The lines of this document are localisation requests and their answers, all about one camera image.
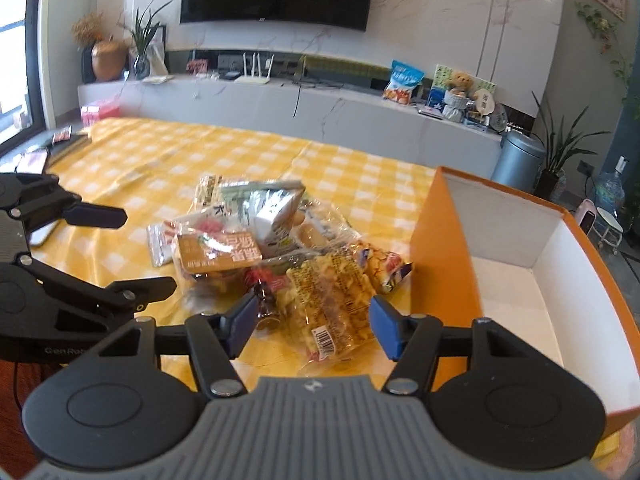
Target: teddy bear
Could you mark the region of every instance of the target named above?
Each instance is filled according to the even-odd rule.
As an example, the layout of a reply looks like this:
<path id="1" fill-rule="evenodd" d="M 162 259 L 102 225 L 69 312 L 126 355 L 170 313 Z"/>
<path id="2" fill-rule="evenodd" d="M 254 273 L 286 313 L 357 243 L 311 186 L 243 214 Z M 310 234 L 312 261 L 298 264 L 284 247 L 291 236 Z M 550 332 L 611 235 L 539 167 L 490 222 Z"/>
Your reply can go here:
<path id="1" fill-rule="evenodd" d="M 442 115 L 454 123 L 461 123 L 468 104 L 467 93 L 474 85 L 474 79 L 468 73 L 455 70 L 447 81 L 449 88 L 444 94 L 445 107 Z"/>
<path id="2" fill-rule="evenodd" d="M 468 73 L 462 72 L 462 70 L 454 70 L 451 74 L 451 78 L 447 81 L 449 91 L 453 95 L 460 97 L 466 96 L 467 92 L 471 90 L 474 85 L 474 79 Z"/>

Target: wall outlet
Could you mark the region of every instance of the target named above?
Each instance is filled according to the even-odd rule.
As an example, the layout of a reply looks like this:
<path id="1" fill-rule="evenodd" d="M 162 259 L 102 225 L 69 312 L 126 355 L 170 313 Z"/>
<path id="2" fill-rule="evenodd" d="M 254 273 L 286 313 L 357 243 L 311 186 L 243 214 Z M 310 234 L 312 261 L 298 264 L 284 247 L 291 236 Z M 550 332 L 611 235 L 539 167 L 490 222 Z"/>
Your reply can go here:
<path id="1" fill-rule="evenodd" d="M 595 168 L 588 162 L 581 160 L 578 163 L 578 173 L 581 173 L 584 176 L 593 176 L 593 171 L 595 171 Z"/>

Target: orange box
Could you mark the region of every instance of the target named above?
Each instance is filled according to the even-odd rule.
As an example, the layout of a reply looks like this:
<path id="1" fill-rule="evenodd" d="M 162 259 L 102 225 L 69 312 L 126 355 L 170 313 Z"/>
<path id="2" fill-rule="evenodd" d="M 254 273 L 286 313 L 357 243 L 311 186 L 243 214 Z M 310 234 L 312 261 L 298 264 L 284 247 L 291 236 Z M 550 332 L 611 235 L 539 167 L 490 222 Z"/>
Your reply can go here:
<path id="1" fill-rule="evenodd" d="M 534 196 L 438 168 L 411 240 L 412 313 L 491 317 L 588 384 L 605 436 L 640 415 L 640 333 L 574 218 Z M 466 371 L 440 360 L 434 389 Z"/>

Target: small stool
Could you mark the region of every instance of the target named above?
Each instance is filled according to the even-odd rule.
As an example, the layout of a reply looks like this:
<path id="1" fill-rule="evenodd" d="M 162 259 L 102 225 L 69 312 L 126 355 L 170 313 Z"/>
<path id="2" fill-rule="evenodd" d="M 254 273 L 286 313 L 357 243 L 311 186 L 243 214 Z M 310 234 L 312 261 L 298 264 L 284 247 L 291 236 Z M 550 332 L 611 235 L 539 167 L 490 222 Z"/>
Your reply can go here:
<path id="1" fill-rule="evenodd" d="M 593 224 L 591 231 L 595 234 L 598 247 L 601 249 L 606 244 L 611 247 L 613 254 L 618 254 L 618 247 L 622 241 L 622 226 L 609 211 L 601 207 L 596 208 L 598 218 Z"/>

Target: hanging vine plant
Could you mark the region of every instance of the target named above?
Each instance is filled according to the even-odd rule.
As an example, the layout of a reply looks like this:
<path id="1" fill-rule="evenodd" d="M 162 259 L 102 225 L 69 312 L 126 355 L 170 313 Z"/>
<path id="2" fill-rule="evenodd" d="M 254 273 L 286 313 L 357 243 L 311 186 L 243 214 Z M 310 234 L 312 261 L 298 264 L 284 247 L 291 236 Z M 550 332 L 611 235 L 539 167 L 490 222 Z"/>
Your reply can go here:
<path id="1" fill-rule="evenodd" d="M 601 43 L 600 54 L 612 57 L 609 63 L 613 75 L 622 81 L 626 89 L 626 97 L 622 101 L 623 103 L 629 102 L 634 110 L 634 118 L 640 119 L 640 96 L 629 93 L 634 64 L 629 62 L 622 53 L 616 33 L 620 22 L 605 18 L 599 9 L 590 4 L 576 2 L 575 7 L 578 10 L 578 16 L 584 20 L 593 39 Z"/>

